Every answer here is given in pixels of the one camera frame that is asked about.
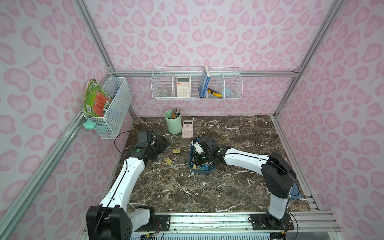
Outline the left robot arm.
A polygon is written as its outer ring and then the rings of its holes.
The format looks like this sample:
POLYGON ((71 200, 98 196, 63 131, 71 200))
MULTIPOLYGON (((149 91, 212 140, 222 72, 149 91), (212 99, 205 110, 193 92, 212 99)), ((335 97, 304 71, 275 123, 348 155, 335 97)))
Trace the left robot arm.
POLYGON ((139 131, 111 189, 98 206, 89 207, 86 213, 90 240, 129 240, 135 231, 143 232, 142 240, 153 240, 169 230, 170 216, 158 217, 153 207, 141 206, 127 212, 132 191, 147 163, 154 162, 169 145, 156 131, 139 131))

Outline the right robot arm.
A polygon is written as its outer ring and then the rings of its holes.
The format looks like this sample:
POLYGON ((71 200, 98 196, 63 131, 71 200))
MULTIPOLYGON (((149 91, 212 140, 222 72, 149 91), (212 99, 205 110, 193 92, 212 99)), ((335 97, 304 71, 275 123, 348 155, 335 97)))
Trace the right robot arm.
POLYGON ((257 155, 237 150, 233 147, 219 146, 210 137, 194 138, 191 141, 192 163, 223 164, 253 171, 263 176, 271 194, 267 219, 280 222, 287 213, 291 189, 296 183, 296 173, 278 153, 257 155))

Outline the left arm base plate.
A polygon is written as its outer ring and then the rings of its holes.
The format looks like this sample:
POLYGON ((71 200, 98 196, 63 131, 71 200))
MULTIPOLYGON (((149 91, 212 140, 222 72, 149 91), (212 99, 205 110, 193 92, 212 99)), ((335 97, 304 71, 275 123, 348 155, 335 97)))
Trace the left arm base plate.
POLYGON ((156 214, 150 222, 136 230, 136 232, 153 232, 160 229, 161 232, 168 232, 170 230, 171 215, 156 214))

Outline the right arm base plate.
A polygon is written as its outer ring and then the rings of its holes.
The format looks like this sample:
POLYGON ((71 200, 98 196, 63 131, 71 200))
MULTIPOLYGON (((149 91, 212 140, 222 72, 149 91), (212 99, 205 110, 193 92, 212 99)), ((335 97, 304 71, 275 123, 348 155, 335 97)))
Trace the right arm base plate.
POLYGON ((250 214, 248 221, 251 222, 254 231, 289 231, 294 230, 294 222, 288 213, 285 213, 281 220, 277 220, 272 215, 250 214))

